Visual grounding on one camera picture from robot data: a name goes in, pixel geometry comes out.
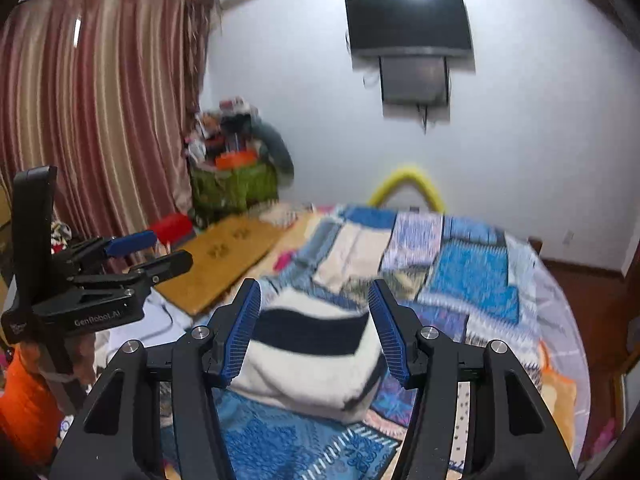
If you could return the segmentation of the yellow foam tube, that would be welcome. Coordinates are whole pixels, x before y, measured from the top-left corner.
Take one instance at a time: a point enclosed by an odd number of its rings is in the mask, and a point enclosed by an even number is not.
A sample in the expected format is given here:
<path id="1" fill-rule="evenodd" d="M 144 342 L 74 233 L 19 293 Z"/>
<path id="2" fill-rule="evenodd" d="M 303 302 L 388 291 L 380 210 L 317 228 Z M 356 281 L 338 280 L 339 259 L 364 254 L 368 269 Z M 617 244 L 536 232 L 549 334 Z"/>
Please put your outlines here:
<path id="1" fill-rule="evenodd" d="M 446 205 L 434 183 L 417 166 L 401 166 L 393 171 L 372 193 L 368 206 L 380 208 L 401 188 L 413 188 L 430 211 L 444 214 Z"/>

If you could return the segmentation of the blue patchwork bedspread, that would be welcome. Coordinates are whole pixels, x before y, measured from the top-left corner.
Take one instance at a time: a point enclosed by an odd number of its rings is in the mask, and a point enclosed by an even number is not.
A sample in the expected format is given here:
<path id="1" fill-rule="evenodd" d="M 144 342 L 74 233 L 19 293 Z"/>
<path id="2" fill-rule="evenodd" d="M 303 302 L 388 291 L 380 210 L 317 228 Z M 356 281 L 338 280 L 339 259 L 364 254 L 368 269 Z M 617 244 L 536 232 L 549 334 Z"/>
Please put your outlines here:
<path id="1" fill-rule="evenodd" d="M 368 309 L 385 374 L 360 422 L 298 414 L 216 391 L 240 479 L 381 479 L 404 444 L 430 361 L 421 330 L 460 349 L 503 340 L 539 385 L 534 309 L 509 278 L 506 232 L 432 212 L 347 206 L 323 216 L 283 269 L 258 276 L 264 306 L 294 288 L 344 310 Z"/>

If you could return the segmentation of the pink striped curtain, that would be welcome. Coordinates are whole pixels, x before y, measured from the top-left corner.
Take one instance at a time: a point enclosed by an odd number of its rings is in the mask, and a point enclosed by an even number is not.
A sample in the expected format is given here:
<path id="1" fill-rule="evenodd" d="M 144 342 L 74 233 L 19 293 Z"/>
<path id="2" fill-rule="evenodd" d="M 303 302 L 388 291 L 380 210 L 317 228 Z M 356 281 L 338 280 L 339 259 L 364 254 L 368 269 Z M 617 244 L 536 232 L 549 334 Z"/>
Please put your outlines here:
<path id="1" fill-rule="evenodd" d="M 1 29 L 1 182 L 58 170 L 54 215 L 123 236 L 192 206 L 183 142 L 217 0 L 29 0 Z"/>

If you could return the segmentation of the grey plush toy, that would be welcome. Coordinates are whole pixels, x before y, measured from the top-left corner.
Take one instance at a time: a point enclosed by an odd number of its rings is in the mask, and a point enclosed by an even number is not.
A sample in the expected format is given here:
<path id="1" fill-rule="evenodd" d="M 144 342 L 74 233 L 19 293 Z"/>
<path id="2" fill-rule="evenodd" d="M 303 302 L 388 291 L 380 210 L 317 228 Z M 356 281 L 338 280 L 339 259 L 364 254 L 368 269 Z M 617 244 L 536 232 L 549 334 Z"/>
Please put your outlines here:
<path id="1" fill-rule="evenodd" d="M 250 123 L 250 136 L 262 144 L 260 157 L 272 163 L 280 188 L 291 186 L 295 178 L 294 162 L 276 128 L 260 118 L 254 118 Z"/>

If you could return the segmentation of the small wall monitor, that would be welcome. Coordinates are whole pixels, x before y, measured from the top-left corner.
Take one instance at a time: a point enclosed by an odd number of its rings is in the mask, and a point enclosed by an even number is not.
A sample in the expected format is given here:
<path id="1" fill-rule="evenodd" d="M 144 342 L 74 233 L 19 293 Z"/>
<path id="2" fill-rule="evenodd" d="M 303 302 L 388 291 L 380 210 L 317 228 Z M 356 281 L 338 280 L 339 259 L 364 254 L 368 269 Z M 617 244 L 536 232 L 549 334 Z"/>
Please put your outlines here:
<path id="1" fill-rule="evenodd" d="M 446 58 L 438 56 L 386 56 L 380 58 L 384 103 L 445 106 L 449 102 Z"/>

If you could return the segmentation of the red box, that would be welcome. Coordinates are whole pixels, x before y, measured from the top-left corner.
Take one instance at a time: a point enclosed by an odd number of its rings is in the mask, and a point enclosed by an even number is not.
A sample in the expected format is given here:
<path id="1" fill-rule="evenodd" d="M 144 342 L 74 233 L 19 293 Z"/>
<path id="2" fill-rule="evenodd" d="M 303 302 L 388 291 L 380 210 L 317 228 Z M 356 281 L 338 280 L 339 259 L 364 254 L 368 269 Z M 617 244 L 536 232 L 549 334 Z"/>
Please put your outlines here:
<path id="1" fill-rule="evenodd" d="M 176 244 L 179 240 L 190 236 L 193 233 L 193 224 L 186 214 L 174 212 L 153 222 L 150 225 L 150 230 L 154 232 L 160 244 L 167 246 Z"/>

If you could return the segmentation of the wooden lap desk tray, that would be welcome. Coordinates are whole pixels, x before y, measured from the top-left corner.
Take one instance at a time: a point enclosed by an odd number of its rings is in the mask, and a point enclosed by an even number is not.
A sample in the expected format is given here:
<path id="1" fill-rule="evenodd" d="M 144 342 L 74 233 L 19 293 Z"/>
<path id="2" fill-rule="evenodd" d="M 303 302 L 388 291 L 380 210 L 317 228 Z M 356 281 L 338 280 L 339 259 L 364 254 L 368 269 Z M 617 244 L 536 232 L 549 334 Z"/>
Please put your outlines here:
<path id="1" fill-rule="evenodd" d="M 283 228 L 249 216 L 227 217 L 183 246 L 192 256 L 191 270 L 155 289 L 195 316 L 210 308 L 283 234 Z"/>

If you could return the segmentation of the grey checked bed sheet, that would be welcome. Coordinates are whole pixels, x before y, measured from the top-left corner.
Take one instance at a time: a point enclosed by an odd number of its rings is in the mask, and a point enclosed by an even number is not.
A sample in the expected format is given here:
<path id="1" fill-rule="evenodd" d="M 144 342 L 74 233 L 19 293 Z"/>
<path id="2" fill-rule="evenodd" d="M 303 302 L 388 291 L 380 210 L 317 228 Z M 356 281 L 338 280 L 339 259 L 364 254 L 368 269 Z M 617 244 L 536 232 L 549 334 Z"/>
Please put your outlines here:
<path id="1" fill-rule="evenodd" d="M 573 460 L 579 460 L 591 408 L 589 370 L 582 337 L 561 286 L 533 247 L 509 234 L 504 239 L 509 256 L 509 278 L 518 288 L 521 300 L 534 309 L 537 350 L 543 341 L 552 367 L 577 386 L 575 442 L 569 451 Z"/>

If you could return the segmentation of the orange plush toast blanket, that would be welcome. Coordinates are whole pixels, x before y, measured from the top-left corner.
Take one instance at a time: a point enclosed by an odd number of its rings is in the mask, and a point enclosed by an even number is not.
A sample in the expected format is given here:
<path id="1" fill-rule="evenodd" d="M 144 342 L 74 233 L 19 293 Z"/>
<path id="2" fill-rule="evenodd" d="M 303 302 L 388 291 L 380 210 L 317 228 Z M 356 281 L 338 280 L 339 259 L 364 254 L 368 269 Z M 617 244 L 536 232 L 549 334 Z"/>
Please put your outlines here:
<path id="1" fill-rule="evenodd" d="M 538 344 L 540 359 L 541 396 L 547 405 L 561 436 L 571 451 L 575 442 L 575 403 L 577 386 L 570 379 L 558 373 L 551 365 L 547 346 Z"/>

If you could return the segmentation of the black wall television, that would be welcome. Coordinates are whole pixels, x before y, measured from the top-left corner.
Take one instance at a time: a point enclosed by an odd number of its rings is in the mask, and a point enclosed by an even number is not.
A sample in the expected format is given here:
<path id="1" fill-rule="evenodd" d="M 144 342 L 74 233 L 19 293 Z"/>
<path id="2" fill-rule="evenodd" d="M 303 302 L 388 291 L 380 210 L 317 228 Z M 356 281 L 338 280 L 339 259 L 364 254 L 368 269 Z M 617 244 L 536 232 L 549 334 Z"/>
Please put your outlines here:
<path id="1" fill-rule="evenodd" d="M 464 0 L 345 0 L 345 9 L 354 55 L 473 54 Z"/>

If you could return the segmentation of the green fabric storage box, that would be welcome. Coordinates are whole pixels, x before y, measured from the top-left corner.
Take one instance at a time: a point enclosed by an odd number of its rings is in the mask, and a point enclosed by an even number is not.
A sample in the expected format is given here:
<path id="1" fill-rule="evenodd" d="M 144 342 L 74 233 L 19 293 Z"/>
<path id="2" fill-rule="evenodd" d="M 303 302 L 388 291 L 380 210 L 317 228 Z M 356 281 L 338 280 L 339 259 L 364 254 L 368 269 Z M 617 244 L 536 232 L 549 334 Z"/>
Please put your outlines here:
<path id="1" fill-rule="evenodd" d="M 279 198 L 276 170 L 264 162 L 224 171 L 191 165 L 190 178 L 190 217 L 201 229 Z"/>

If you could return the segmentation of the clutter pile of clothes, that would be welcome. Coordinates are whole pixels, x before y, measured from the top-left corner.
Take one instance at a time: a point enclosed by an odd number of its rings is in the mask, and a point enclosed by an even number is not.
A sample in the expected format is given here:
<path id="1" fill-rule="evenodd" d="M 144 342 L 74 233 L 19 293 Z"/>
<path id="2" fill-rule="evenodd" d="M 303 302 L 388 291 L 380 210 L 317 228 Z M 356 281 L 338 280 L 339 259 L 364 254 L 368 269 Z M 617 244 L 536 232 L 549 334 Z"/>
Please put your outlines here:
<path id="1" fill-rule="evenodd" d="M 186 158 L 218 170 L 215 159 L 222 153 L 252 150 L 257 154 L 250 136 L 250 123 L 256 117 L 257 108 L 239 96 L 220 101 L 212 112 L 197 114 L 194 129 L 184 139 Z"/>

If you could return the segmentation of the wall power socket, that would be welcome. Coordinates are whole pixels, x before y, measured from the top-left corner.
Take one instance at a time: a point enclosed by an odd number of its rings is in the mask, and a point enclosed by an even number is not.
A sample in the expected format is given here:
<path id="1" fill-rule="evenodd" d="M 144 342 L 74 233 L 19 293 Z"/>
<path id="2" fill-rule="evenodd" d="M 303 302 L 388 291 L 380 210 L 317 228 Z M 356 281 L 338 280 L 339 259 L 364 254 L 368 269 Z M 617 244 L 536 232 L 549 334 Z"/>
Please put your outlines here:
<path id="1" fill-rule="evenodd" d="M 574 232 L 573 231 L 567 231 L 564 235 L 563 238 L 563 244 L 564 245 L 569 245 L 572 241 L 574 240 Z"/>

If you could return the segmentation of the orange box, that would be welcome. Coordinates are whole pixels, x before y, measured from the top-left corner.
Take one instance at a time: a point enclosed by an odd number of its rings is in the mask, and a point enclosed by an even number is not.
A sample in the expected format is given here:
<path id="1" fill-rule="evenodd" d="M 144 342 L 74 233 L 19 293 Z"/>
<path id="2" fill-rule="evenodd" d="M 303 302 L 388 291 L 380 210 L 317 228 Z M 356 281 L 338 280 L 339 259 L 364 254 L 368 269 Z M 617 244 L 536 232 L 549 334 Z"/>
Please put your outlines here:
<path id="1" fill-rule="evenodd" d="M 215 167 L 220 171 L 229 171 L 254 165 L 257 161 L 258 156 L 252 150 L 225 152 L 216 157 Z"/>

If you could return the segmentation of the cream navy striped sweater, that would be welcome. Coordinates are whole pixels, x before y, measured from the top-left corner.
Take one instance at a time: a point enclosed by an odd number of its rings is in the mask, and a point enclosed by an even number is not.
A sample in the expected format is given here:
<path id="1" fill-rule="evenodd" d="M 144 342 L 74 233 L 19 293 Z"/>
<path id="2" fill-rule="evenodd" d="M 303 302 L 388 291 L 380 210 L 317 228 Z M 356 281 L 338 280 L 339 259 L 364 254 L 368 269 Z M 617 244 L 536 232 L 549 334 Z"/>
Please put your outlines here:
<path id="1" fill-rule="evenodd" d="M 298 414 L 364 419 L 385 374 L 368 309 L 344 310 L 291 287 L 262 306 L 230 389 Z"/>

